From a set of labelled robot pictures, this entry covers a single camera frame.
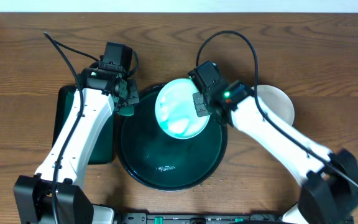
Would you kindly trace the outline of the green sponge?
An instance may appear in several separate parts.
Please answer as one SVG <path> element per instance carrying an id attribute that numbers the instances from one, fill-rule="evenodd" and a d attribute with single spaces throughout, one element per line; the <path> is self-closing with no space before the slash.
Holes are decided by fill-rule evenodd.
<path id="1" fill-rule="evenodd" d="M 134 114 L 134 107 L 132 105 L 119 107 L 115 109 L 115 113 L 120 116 L 132 116 Z"/>

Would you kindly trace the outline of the mint plate top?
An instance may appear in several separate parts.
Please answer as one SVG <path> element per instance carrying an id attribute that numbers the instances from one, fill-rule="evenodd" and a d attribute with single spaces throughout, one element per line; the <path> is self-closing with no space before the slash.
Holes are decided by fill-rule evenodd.
<path id="1" fill-rule="evenodd" d="M 201 133 L 209 122 L 209 116 L 199 117 L 193 100 L 198 92 L 187 78 L 167 83 L 155 101 L 155 117 L 160 128 L 176 139 L 189 139 Z"/>

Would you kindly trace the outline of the white plate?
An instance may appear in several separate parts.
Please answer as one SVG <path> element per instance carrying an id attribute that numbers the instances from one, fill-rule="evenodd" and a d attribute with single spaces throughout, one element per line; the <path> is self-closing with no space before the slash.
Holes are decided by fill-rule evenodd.
<path id="1" fill-rule="evenodd" d="M 281 89 L 271 85 L 258 85 L 257 96 L 270 109 L 269 118 L 275 123 L 277 118 L 292 126 L 295 120 L 295 109 L 291 99 Z"/>

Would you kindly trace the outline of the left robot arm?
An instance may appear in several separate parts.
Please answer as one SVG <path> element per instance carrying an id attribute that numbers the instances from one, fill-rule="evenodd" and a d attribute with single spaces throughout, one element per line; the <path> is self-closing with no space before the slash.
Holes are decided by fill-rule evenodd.
<path id="1" fill-rule="evenodd" d="M 34 176 L 21 175 L 14 197 L 21 223 L 113 223 L 114 210 L 90 202 L 85 173 L 104 125 L 114 113 L 133 114 L 139 102 L 125 68 L 85 68 L 64 125 Z"/>

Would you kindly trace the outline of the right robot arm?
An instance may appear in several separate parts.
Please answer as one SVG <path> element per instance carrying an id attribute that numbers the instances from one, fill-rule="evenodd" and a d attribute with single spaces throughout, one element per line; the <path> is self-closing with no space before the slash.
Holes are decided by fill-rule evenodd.
<path id="1" fill-rule="evenodd" d="M 246 133 L 281 162 L 301 187 L 299 201 L 282 215 L 285 223 L 344 223 L 358 207 L 358 163 L 312 141 L 281 117 L 293 115 L 289 97 L 270 85 L 196 81 L 198 116 L 210 114 Z"/>

